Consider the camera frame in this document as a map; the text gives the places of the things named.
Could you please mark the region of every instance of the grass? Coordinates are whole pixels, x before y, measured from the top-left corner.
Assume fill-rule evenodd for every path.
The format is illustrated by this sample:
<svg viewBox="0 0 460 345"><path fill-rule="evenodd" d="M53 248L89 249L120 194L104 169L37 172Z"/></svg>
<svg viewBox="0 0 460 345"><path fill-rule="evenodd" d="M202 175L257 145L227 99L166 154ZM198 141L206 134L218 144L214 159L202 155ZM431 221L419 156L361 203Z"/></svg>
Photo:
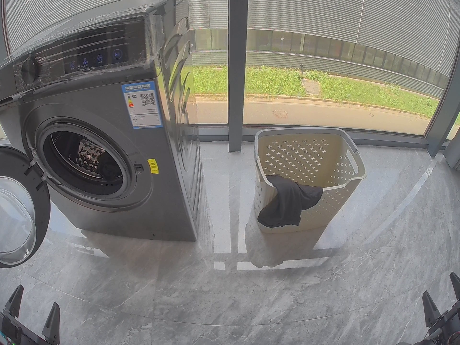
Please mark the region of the grass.
<svg viewBox="0 0 460 345"><path fill-rule="evenodd" d="M227 66L221 68L198 66L193 68L193 73L196 93L227 93ZM383 86L362 80L337 77L319 70L311 70L302 75L296 70L267 66L246 69L245 93L304 97L307 94L302 85L302 78L317 80L320 83L319 98L337 102L383 106L416 113L427 118L433 116L438 104L438 101L431 97L405 91L390 83ZM460 120L457 119L455 123L460 124Z"/></svg>
<svg viewBox="0 0 460 345"><path fill-rule="evenodd" d="M421 94L408 92L399 86L356 81L336 77L318 70L305 73L305 78L321 84L321 96L339 102L350 101L363 105L389 107L432 117L439 101Z"/></svg>

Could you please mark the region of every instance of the control panel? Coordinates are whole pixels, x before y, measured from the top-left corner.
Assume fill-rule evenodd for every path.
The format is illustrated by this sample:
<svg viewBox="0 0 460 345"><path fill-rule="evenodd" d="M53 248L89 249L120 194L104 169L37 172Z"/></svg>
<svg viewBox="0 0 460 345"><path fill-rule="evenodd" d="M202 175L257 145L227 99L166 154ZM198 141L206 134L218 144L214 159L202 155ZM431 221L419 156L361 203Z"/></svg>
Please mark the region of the control panel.
<svg viewBox="0 0 460 345"><path fill-rule="evenodd" d="M19 92L82 73L145 61L145 21L140 18L87 29L21 56L13 65Z"/></svg>

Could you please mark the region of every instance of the energy label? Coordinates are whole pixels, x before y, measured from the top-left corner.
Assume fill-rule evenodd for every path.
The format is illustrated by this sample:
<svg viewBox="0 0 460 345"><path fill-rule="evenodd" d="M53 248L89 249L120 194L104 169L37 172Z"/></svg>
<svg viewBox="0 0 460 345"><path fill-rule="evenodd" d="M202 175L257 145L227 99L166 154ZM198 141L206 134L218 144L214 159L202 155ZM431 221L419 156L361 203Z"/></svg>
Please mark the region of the energy label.
<svg viewBox="0 0 460 345"><path fill-rule="evenodd" d="M163 126L155 82L123 84L121 90L134 129Z"/></svg>

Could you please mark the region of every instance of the black cloth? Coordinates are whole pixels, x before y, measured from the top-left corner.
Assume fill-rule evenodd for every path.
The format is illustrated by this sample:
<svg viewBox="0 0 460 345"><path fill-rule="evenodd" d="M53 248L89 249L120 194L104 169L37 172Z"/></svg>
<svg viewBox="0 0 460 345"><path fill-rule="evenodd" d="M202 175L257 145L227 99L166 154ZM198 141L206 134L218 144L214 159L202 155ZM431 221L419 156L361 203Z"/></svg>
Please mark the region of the black cloth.
<svg viewBox="0 0 460 345"><path fill-rule="evenodd" d="M278 195L260 211L257 217L264 226L298 226L300 213L313 207L321 199L321 187L297 184L281 175L267 175L267 179L276 188Z"/></svg>

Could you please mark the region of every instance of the yellow warning sticker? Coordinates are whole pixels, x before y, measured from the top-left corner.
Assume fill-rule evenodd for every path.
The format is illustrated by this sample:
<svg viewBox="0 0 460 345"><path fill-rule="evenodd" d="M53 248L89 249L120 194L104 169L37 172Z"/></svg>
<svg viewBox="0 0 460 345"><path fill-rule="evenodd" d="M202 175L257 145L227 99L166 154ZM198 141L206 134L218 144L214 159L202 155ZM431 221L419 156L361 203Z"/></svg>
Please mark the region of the yellow warning sticker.
<svg viewBox="0 0 460 345"><path fill-rule="evenodd" d="M147 162L150 165L150 172L152 174L158 174L158 165L156 164L156 160L154 158L151 158L147 160Z"/></svg>

